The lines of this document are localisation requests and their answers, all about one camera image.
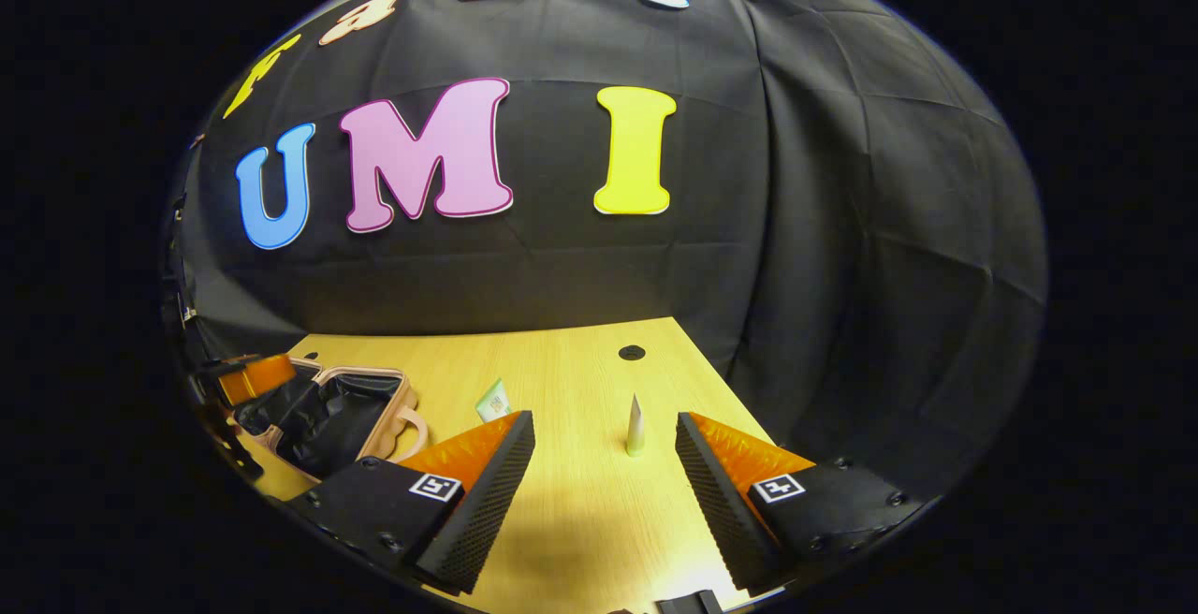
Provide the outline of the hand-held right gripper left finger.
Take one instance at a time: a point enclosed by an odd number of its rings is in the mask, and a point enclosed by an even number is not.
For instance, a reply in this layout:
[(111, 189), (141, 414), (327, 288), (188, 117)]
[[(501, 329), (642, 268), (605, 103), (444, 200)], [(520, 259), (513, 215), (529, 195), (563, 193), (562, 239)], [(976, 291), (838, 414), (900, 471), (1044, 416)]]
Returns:
[(533, 414), (513, 411), (401, 463), (357, 460), (285, 510), (392, 578), (473, 592), (534, 448)]

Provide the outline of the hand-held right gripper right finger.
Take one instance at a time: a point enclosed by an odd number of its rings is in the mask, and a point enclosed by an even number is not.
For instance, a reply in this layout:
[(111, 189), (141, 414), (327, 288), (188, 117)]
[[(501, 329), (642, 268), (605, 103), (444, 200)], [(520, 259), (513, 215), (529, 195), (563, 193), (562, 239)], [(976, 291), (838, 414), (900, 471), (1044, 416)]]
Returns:
[(680, 411), (676, 452), (733, 584), (803, 589), (864, 563), (936, 507), (854, 460), (813, 463)]

